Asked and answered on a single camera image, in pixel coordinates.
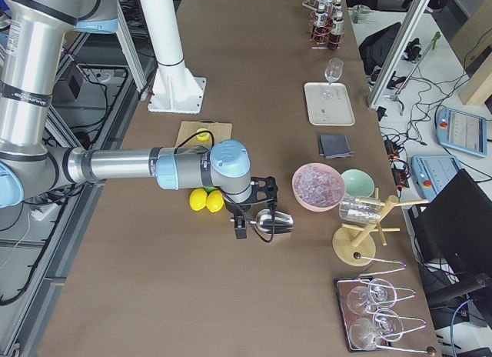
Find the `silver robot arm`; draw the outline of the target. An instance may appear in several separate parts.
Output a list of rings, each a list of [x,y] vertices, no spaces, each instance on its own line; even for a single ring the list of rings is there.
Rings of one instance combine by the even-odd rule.
[[[47,148],[42,136],[65,35],[114,33],[118,0],[6,0],[12,14],[1,74],[1,205],[69,184],[153,177],[163,189],[215,187],[246,236],[248,209],[277,205],[272,177],[250,173],[246,148],[228,139],[205,148]]]

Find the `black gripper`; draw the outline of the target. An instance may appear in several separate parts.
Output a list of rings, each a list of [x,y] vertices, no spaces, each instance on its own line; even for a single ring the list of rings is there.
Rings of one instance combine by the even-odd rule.
[[[278,187],[272,176],[252,177],[245,192],[248,193],[248,197],[243,202],[238,201],[238,195],[224,192],[226,209],[233,214],[232,222],[236,239],[247,238],[248,211],[253,205],[267,204],[271,214],[274,214],[278,203]],[[272,240],[274,235],[272,232],[269,240]]]

